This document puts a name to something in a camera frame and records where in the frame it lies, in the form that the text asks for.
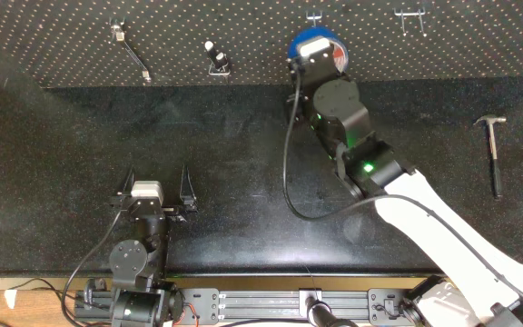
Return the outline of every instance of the green led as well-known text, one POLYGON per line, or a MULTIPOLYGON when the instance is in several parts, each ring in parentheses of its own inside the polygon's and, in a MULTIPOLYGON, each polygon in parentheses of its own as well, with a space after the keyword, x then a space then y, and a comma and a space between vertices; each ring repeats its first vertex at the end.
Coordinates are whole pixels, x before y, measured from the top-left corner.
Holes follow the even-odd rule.
POLYGON ((370 163, 367 163, 364 165, 364 171, 367 172, 367 173, 370 173, 372 172, 372 170, 374 169, 374 166, 370 163))

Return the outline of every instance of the claw hammer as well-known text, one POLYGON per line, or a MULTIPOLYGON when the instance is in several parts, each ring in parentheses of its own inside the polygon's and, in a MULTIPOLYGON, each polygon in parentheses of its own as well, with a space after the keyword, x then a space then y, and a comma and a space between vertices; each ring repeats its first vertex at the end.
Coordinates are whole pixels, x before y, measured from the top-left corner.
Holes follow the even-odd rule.
POLYGON ((494 197, 499 199, 503 196, 501 191, 501 176, 498 167, 498 150, 496 149, 496 137, 494 136, 494 124, 505 123, 506 117, 496 117, 494 114, 487 114, 480 117, 475 123, 485 121, 489 129, 489 150, 491 151, 491 173, 494 183, 494 197))

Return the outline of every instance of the black tabletop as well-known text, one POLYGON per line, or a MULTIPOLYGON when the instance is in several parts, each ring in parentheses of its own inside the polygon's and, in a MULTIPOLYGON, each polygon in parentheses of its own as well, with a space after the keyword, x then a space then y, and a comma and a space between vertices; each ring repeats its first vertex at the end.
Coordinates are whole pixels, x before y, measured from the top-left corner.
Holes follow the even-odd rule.
MULTIPOLYGON (((380 137, 523 263, 523 78, 359 87, 380 137), (491 195, 486 129, 472 125, 483 114, 508 118, 495 127, 501 201, 491 195)), ((200 212, 172 227, 170 275, 436 272, 371 207, 316 223, 288 211, 281 157, 290 92, 288 85, 42 90, 29 76, 0 74, 0 274, 67 275, 113 219, 108 196, 131 164, 140 179, 163 184, 168 202, 178 201, 189 166, 200 212)), ((297 126, 289 176, 301 212, 352 202, 332 170, 312 130, 297 126)), ((83 273, 108 273, 113 245, 132 234, 119 222, 83 273)))

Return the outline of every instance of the hammer handle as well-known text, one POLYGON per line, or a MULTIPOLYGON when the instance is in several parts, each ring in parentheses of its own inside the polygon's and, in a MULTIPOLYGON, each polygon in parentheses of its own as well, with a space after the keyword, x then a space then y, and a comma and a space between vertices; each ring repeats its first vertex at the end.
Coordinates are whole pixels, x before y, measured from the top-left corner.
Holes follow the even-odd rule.
POLYGON ((500 199, 502 196, 504 196, 504 193, 502 193, 501 189, 501 175, 499 173, 499 166, 498 166, 498 159, 492 159, 491 161, 491 172, 494 178, 494 197, 496 199, 500 199))

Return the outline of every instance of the pegboard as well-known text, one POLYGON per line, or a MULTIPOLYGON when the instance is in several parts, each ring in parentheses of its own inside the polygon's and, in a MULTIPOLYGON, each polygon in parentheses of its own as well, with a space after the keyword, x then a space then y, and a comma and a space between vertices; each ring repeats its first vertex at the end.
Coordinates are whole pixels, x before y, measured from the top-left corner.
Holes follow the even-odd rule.
POLYGON ((287 84, 288 45, 320 11, 357 80, 523 75, 523 1, 0 0, 0 47, 42 87, 143 85, 111 42, 119 18, 151 85, 224 84, 207 74, 206 40, 229 56, 231 84, 287 84), (403 35, 393 9, 424 9, 427 36, 417 17, 403 35))

